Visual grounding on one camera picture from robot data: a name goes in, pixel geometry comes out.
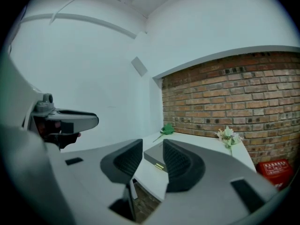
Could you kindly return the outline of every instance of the red container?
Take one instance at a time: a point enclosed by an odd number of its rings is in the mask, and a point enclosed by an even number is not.
[[[286,159],[258,163],[256,170],[278,190],[284,189],[293,177],[293,170]]]

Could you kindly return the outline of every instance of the wooden floor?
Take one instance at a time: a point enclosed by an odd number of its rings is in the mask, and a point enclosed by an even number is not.
[[[136,222],[142,223],[155,211],[160,201],[148,193],[138,182],[135,182],[134,185],[138,197],[134,200]]]

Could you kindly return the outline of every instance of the table top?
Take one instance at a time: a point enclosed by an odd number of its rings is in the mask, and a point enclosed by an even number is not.
[[[230,155],[228,149],[217,138],[202,137],[195,135],[188,135],[182,133],[173,133],[171,135],[163,135],[159,139],[160,133],[149,135],[143,138],[143,151],[155,146],[162,142],[164,139],[171,139],[180,142],[190,143],[196,146],[200,146],[206,149],[222,152]],[[165,190],[169,183],[168,173],[157,169],[153,164],[143,158],[137,168],[134,178],[154,197],[163,201],[165,198]],[[244,144],[242,142],[232,147],[232,156],[238,159],[240,162],[248,166],[250,169],[256,172],[254,164],[249,156]]]

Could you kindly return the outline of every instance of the green stem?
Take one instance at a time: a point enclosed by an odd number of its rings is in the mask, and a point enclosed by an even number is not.
[[[164,135],[164,134],[162,134],[161,136],[163,136],[163,135]],[[161,136],[159,136],[158,138],[160,138]],[[157,138],[157,139],[158,139],[158,138]],[[157,139],[155,139],[155,140],[153,141],[153,143],[154,143]]]

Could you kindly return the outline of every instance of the brick wall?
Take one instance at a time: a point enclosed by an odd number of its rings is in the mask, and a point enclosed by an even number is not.
[[[163,78],[164,123],[215,137],[239,132],[256,164],[287,158],[300,143],[300,54],[259,52],[209,61]]]

